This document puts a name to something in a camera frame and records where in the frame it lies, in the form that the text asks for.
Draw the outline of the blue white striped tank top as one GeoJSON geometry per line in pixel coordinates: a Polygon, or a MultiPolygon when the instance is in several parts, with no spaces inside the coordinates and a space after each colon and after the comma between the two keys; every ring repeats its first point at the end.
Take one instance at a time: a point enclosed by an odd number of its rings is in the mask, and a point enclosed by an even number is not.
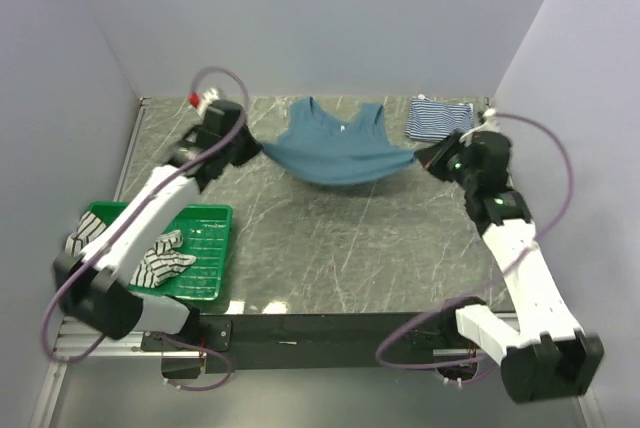
{"type": "Polygon", "coordinates": [[[443,103],[420,94],[411,99],[405,135],[414,141],[439,142],[473,127],[472,103],[443,103]]]}

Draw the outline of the plain blue tank top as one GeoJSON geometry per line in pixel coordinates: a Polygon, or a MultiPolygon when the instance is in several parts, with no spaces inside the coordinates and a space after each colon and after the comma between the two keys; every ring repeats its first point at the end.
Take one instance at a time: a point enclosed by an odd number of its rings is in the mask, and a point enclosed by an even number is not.
{"type": "Polygon", "coordinates": [[[412,150],[389,141],[383,105],[363,103],[346,122],[313,97],[290,106],[287,130],[276,141],[264,142],[262,149],[292,176],[324,186],[377,181],[415,161],[412,150]]]}

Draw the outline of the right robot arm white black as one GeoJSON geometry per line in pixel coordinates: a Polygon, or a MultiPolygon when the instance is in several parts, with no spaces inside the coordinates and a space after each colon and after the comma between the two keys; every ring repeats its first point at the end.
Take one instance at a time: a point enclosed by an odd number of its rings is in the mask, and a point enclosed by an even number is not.
{"type": "Polygon", "coordinates": [[[468,140],[453,133],[416,158],[435,178],[463,189],[466,212],[502,272],[518,319],[512,328],[467,295],[440,311],[442,341],[460,347],[468,340],[484,351],[516,403],[585,395],[604,346],[584,332],[553,280],[530,210],[511,184],[510,140],[490,131],[468,140]]]}

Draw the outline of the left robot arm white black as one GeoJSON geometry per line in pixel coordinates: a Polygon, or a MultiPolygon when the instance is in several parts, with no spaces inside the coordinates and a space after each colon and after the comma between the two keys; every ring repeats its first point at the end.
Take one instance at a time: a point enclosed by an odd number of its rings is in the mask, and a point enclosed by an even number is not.
{"type": "Polygon", "coordinates": [[[145,253],[168,225],[229,164],[254,155],[246,111],[217,100],[200,124],[177,143],[166,164],[156,167],[121,215],[77,256],[60,254],[53,263],[58,290],[51,302],[113,340],[133,331],[164,332],[176,349],[193,347],[200,326],[191,310],[170,298],[130,291],[145,253]]]}

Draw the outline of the black white striped tank top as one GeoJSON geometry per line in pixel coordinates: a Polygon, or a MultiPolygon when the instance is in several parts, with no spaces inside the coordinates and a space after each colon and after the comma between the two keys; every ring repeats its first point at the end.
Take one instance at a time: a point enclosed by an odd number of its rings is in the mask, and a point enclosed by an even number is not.
{"type": "MultiPolygon", "coordinates": [[[[78,255],[106,228],[107,225],[104,221],[95,214],[84,213],[76,230],[67,237],[64,251],[69,255],[78,255]]],[[[178,251],[182,247],[183,241],[183,234],[180,230],[173,230],[159,236],[139,262],[130,280],[130,285],[147,289],[157,288],[192,266],[197,258],[194,255],[178,251]]]]}

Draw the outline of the green plastic basket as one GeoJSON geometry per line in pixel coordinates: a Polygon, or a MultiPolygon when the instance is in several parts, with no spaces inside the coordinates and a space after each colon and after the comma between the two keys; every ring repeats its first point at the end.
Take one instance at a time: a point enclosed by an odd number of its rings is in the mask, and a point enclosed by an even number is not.
{"type": "Polygon", "coordinates": [[[129,289],[149,295],[171,296],[189,301],[217,298],[224,276],[232,224],[232,209],[227,205],[190,205],[168,226],[165,233],[180,230],[180,253],[194,255],[196,262],[182,274],[157,288],[131,286],[129,289]]]}

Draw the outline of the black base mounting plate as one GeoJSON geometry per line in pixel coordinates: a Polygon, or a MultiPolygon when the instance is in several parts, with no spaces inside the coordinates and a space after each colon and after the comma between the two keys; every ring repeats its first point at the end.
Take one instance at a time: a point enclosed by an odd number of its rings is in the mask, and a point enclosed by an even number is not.
{"type": "Polygon", "coordinates": [[[175,334],[141,322],[142,351],[161,356],[171,379],[236,370],[364,368],[410,313],[240,314],[193,312],[175,334]]]}

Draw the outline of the aluminium rail frame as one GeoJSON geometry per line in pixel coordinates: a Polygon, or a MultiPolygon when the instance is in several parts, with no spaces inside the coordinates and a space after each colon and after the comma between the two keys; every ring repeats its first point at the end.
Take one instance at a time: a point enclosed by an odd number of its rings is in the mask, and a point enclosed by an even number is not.
{"type": "MultiPolygon", "coordinates": [[[[196,352],[188,351],[143,351],[142,343],[147,335],[133,332],[118,341],[105,340],[92,353],[92,357],[120,359],[142,357],[194,357],[196,352]]],[[[65,317],[56,336],[54,352],[61,357],[71,357],[82,354],[97,339],[97,332],[79,321],[65,317]]],[[[29,427],[50,427],[56,408],[62,400],[62,389],[69,367],[52,363],[49,365],[45,381],[34,408],[29,427]]],[[[595,392],[589,389],[587,393],[575,401],[577,406],[579,425],[582,427],[605,427],[606,423],[599,407],[595,392]]]]}

